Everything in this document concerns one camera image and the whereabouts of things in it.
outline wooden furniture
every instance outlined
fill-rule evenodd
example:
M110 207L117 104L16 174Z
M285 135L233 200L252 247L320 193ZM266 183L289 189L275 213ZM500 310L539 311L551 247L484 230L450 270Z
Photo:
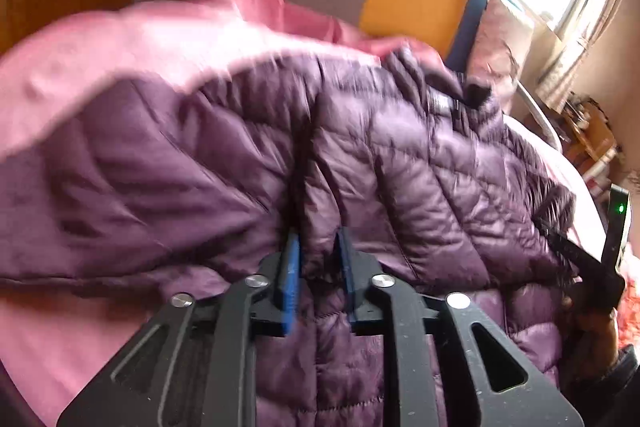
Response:
M562 119L575 137L574 143L564 150L564 156L586 180L615 158L618 143L601 111L590 102L583 106L590 115L587 129L580 129L566 111L562 112Z

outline human hand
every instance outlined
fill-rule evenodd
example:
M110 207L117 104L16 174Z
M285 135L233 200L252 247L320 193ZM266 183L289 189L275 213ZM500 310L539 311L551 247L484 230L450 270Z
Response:
M585 286L575 285L562 301L564 334L580 333L580 341L567 353L564 379L596 380L618 359L618 323L616 311L587 310L583 307Z

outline pink blanket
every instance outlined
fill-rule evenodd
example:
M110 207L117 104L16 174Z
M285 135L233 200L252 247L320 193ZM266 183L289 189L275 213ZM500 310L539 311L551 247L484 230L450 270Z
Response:
M154 2L57 22L0 60L0 159L45 136L56 122L123 75L192 90L213 73L289 53L375 64L401 44L443 67L436 51L403 38L367 40L355 28L283 0ZM577 195L572 234L592 253L604 231L575 169L508 119L540 152L549 174ZM158 304L150 298L82 299L67 291L0 291L0 360L50 427L64 407Z

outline patterned fabric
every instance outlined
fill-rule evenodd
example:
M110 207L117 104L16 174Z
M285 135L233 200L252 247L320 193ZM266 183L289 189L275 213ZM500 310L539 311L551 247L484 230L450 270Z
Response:
M628 251L620 272L626 289L618 307L618 347L634 344L640 349L640 259Z
M466 74L482 86L491 86L504 112L511 108L533 28L533 21L507 0L489 0L480 19Z

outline curtain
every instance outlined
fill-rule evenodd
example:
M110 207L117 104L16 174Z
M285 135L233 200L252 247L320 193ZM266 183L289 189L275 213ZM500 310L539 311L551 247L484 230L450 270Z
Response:
M613 19L620 0L585 0L573 17L573 33L567 44L542 76L536 95L558 114L571 93L575 74Z

